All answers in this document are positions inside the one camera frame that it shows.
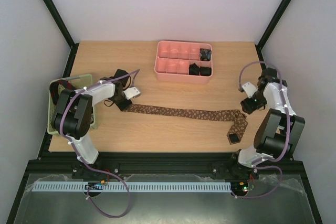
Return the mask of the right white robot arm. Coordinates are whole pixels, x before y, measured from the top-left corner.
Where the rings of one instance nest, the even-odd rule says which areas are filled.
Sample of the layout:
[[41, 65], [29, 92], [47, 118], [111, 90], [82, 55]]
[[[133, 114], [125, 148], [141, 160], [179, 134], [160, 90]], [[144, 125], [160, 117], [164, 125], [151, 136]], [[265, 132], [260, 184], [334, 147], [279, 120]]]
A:
[[262, 70], [256, 86], [246, 82], [239, 85], [239, 90], [247, 95], [240, 103], [243, 112], [252, 114], [265, 108], [268, 112], [252, 146], [231, 156], [228, 171], [234, 178], [248, 176], [265, 161], [278, 162], [284, 157], [291, 157], [305, 126], [304, 118], [291, 107], [287, 83], [276, 68]]

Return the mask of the brown floral tie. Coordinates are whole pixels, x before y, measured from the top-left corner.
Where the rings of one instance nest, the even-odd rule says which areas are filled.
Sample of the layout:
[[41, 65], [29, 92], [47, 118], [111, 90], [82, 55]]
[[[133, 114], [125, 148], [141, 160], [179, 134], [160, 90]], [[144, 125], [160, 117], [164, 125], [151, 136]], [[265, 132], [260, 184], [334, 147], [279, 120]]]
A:
[[239, 110], [195, 110], [195, 109], [175, 109], [161, 106], [132, 104], [125, 112], [151, 114], [161, 116], [173, 116], [205, 121], [232, 122], [226, 136], [230, 144], [239, 143], [246, 131], [248, 122], [246, 116]]

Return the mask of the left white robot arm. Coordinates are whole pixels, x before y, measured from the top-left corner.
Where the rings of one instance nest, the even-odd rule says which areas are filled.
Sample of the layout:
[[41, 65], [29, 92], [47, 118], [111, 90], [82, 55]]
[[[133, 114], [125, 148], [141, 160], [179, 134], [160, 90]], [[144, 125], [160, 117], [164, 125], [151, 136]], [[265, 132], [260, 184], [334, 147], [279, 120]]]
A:
[[109, 78], [102, 78], [97, 83], [81, 89], [64, 89], [58, 96], [51, 124], [67, 139], [76, 153], [77, 160], [94, 173], [119, 178], [117, 174], [92, 167], [99, 155], [89, 135], [93, 107], [108, 100], [120, 111], [130, 108], [131, 99], [140, 95], [140, 91], [134, 86], [134, 79], [138, 73], [138, 70], [127, 73], [118, 69]]

